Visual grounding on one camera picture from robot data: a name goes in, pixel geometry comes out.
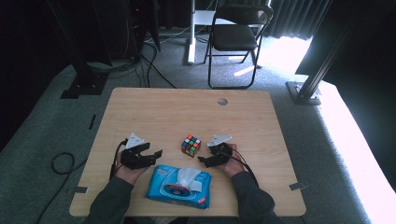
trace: folding chair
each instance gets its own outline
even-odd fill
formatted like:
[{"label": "folding chair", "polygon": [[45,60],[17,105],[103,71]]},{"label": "folding chair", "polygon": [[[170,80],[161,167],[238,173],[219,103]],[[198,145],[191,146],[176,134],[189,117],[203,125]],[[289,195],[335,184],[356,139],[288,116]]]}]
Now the folding chair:
[{"label": "folding chair", "polygon": [[[260,5],[225,5],[219,7],[213,17],[209,39],[207,41],[206,57],[209,57],[209,71],[207,83],[212,89],[247,89],[249,88],[256,76],[257,61],[260,55],[260,48],[262,45],[263,31],[270,23],[274,11],[268,6]],[[230,21],[228,23],[217,23],[218,20],[223,19]],[[258,29],[257,34],[254,34],[253,29]],[[218,51],[247,51],[246,54],[212,54],[212,49]],[[251,52],[254,54],[257,49],[257,54],[253,58],[254,69],[251,81],[246,86],[213,86],[211,84],[212,76],[212,57],[213,56],[244,56],[243,63]]]}]

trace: hand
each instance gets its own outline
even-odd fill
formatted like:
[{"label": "hand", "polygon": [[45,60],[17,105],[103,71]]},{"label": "hand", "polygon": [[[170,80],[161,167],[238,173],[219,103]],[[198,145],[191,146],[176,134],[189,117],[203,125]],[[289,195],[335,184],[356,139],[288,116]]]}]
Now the hand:
[{"label": "hand", "polygon": [[117,156],[117,168],[116,168],[117,172],[115,173],[115,176],[134,185],[136,183],[137,178],[139,178],[139,176],[145,173],[149,169],[149,166],[140,169],[131,170],[128,167],[123,166],[121,164],[121,153],[122,152],[120,152],[119,155]]},{"label": "hand", "polygon": [[[229,147],[231,147],[233,150],[233,157],[241,160],[241,157],[239,154],[236,152],[236,144],[227,144]],[[227,163],[222,164],[217,166],[220,170],[224,171],[227,176],[232,177],[233,175],[236,175],[240,172],[245,171],[244,165],[242,165],[239,161],[236,161],[234,159],[230,159]]]}]

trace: white tissue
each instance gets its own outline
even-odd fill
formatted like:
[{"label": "white tissue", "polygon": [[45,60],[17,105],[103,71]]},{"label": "white tissue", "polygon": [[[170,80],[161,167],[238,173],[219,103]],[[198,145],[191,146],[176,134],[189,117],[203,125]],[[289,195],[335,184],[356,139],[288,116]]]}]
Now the white tissue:
[{"label": "white tissue", "polygon": [[194,168],[181,168],[177,173],[177,183],[190,190],[202,191],[202,183],[195,180],[201,171]]}]

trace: wooden table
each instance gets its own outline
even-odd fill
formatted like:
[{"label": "wooden table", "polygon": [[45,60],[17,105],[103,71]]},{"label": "wooden table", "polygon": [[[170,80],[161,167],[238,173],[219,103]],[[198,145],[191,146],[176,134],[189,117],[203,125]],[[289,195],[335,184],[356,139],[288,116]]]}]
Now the wooden table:
[{"label": "wooden table", "polygon": [[[227,105],[219,104],[224,100]],[[88,187],[88,192],[75,194],[70,206],[72,216],[89,214],[92,201],[108,182],[115,149],[131,133],[151,143],[143,155],[163,149],[157,164],[194,167],[213,178],[209,209],[159,203],[145,198],[154,169],[150,167],[132,191],[126,216],[238,216],[230,179],[181,152],[180,145],[188,134],[201,139],[198,156],[203,157],[210,156],[206,143],[214,134],[232,136],[228,143],[238,145],[260,187],[274,197],[275,212],[279,216],[300,216],[305,212],[300,190],[290,190],[297,180],[268,92],[116,88],[78,184]]]}]

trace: floor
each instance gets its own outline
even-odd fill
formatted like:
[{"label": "floor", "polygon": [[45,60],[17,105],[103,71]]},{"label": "floor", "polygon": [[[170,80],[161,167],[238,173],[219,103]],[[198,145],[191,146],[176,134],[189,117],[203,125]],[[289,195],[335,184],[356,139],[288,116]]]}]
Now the floor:
[{"label": "floor", "polygon": [[[155,68],[151,66],[149,70],[149,63],[142,60],[126,70],[113,71],[102,95],[61,100],[63,91],[76,76],[71,66],[52,80],[29,118],[0,154],[0,212],[4,214],[0,216],[0,223],[79,223],[83,220],[68,214],[73,199],[70,189],[78,185],[82,168],[66,179],[66,175],[54,173],[51,162],[55,161],[56,169],[67,171],[71,159],[58,158],[58,155],[72,153],[76,164],[88,157],[114,88],[208,89],[207,64],[187,65],[188,39],[166,33],[162,40],[161,52],[149,45],[145,45],[142,52]],[[391,208],[396,207],[394,192],[386,185],[337,88],[327,82],[320,84],[320,106],[296,105],[290,97],[285,83],[306,79],[294,72],[308,46],[309,43],[297,38],[267,38],[263,45],[267,50],[261,55],[262,68],[248,90],[270,92],[297,179],[308,186],[302,190],[306,213],[301,217],[282,218],[292,224],[384,223],[384,220],[387,223],[392,219]],[[204,52],[205,43],[198,42],[196,62],[203,59]],[[229,63],[228,59],[224,60],[219,63]],[[114,62],[115,66],[126,63]],[[92,66],[107,69],[102,64],[92,63]],[[243,66],[239,64],[237,69],[242,70]],[[230,82],[246,78],[248,75],[242,75]]]}]

